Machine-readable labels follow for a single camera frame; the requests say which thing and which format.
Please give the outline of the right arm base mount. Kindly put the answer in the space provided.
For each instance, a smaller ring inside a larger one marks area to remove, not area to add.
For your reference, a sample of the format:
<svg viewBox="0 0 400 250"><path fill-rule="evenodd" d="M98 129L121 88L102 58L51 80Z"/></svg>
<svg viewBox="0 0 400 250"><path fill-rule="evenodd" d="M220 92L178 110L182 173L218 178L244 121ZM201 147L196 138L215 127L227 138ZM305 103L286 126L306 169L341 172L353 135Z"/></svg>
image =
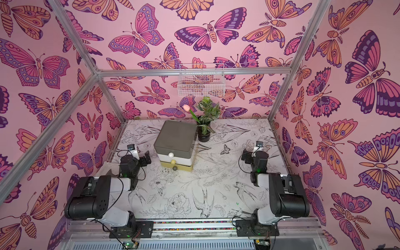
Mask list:
<svg viewBox="0 0 400 250"><path fill-rule="evenodd" d="M251 220L238 219L233 223L237 236L268 237L279 236L279 230L273 225L261 225Z"/></svg>

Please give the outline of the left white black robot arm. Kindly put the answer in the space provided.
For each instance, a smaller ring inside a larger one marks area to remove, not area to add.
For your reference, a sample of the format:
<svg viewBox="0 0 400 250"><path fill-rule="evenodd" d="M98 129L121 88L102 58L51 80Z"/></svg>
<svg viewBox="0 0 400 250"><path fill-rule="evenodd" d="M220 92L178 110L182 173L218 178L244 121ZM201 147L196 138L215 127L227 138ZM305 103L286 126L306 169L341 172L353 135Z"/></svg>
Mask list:
<svg viewBox="0 0 400 250"><path fill-rule="evenodd" d="M118 208L116 203L123 193L134 191L139 181L139 170L151 162L149 151L139 158L127 154L120 160L119 175L82 177L65 206L65 217L98 221L112 228L135 231L137 225L133 212Z"/></svg>

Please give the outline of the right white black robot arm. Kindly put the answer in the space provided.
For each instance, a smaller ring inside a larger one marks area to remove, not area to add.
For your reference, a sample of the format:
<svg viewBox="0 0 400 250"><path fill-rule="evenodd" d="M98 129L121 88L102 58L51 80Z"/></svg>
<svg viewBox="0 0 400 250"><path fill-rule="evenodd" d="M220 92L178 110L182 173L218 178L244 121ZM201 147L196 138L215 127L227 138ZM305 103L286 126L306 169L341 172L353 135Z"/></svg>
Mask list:
<svg viewBox="0 0 400 250"><path fill-rule="evenodd" d="M248 172L253 186L267 190L269 204L254 210L251 215L252 226L276 226L285 219L298 219L309 216L310 208L299 175L282 175L267 171L269 155L257 149L244 150L240 160L251 166Z"/></svg>

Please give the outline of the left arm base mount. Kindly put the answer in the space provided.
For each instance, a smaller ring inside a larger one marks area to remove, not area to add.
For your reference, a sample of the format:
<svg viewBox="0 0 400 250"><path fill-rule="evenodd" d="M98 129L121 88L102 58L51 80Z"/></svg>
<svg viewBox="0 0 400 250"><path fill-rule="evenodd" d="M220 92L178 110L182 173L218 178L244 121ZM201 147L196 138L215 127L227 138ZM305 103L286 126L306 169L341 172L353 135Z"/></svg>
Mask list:
<svg viewBox="0 0 400 250"><path fill-rule="evenodd" d="M110 239L146 239L151 238L154 228L154 221L136 221L133 226L111 227Z"/></svg>

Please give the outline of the green three-drawer cabinet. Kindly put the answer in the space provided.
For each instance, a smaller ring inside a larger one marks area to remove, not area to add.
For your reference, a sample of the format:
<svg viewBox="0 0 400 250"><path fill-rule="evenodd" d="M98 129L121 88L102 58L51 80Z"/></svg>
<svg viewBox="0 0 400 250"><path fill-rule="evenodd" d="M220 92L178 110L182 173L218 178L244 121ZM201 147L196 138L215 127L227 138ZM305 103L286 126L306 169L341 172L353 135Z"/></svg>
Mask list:
<svg viewBox="0 0 400 250"><path fill-rule="evenodd" d="M196 140L195 124L165 121L154 143L161 166L173 171L192 172Z"/></svg>

